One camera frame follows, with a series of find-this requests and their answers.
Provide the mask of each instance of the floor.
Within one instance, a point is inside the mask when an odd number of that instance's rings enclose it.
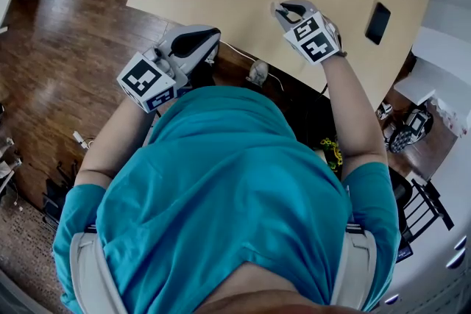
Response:
[[[7,16],[10,29],[0,35],[0,102],[7,109],[0,137],[8,135],[15,140],[24,160],[15,179],[21,196],[36,207],[42,207],[46,178],[60,178],[56,171],[58,161],[68,165],[74,159],[80,161],[85,154],[72,138],[73,132],[77,130],[86,138],[97,135],[124,98],[115,80],[124,65],[136,51],[146,50],[175,27],[172,22],[126,7],[126,1],[13,0]],[[222,46],[216,62],[216,82],[240,85],[249,67],[249,60]],[[275,68],[271,72],[281,80],[285,92],[270,77],[266,94],[284,113],[294,105],[305,111],[306,104],[318,98],[318,93],[283,72]],[[394,107],[402,109],[404,99],[394,97],[394,91],[389,96]],[[329,112],[328,100],[321,98],[311,106],[305,119],[311,127],[332,129]],[[433,139],[440,140],[446,131],[437,127],[438,134]],[[312,133],[319,134],[314,128]],[[313,143],[314,137],[305,130],[297,130],[297,135],[300,141],[307,142],[309,138],[309,143]],[[443,146],[424,140],[402,154],[390,156],[390,163],[404,174],[412,169],[430,174],[453,145],[452,138],[448,141],[450,145]],[[34,210],[25,210],[21,217],[12,205],[11,195],[10,192],[0,208],[0,237],[12,239],[8,244],[2,241],[0,268],[58,312],[60,288],[54,279],[52,259],[45,255],[41,262],[26,266],[28,255],[36,251],[21,243],[41,242],[43,250],[49,250],[52,235],[44,233],[40,216]],[[40,240],[27,235],[26,240],[15,241],[11,224],[22,221],[23,227],[30,226]],[[15,253],[18,249],[25,253]],[[47,291],[35,293],[34,286],[47,287]]]

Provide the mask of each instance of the person's back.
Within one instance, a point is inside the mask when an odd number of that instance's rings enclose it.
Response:
[[[364,92],[344,58],[324,67],[342,182],[253,90],[194,90],[141,149],[152,117],[126,100],[68,194],[54,242],[64,304],[80,311],[71,238],[96,224],[128,313],[343,313],[319,305],[330,304],[353,218],[376,240],[371,308],[391,279],[397,210]]]

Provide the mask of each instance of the shoulder strap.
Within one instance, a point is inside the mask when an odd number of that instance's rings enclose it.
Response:
[[[127,314],[96,233],[77,233],[71,242],[71,275],[84,314]]]
[[[330,304],[361,310],[371,290],[375,269],[375,237],[359,225],[348,224]]]

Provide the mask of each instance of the hardwood floor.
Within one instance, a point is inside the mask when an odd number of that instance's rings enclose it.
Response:
[[[126,7],[127,0],[13,0],[10,29],[0,35],[0,102],[7,112],[1,135],[12,136],[24,164],[15,175],[20,193],[42,207],[45,179],[59,181],[56,164],[82,160],[75,130],[93,137],[124,94],[116,77],[137,51],[159,41],[162,18]],[[221,47],[215,79],[241,85],[251,62]],[[290,96],[313,93],[274,69]],[[289,100],[270,78],[267,94],[286,110]]]

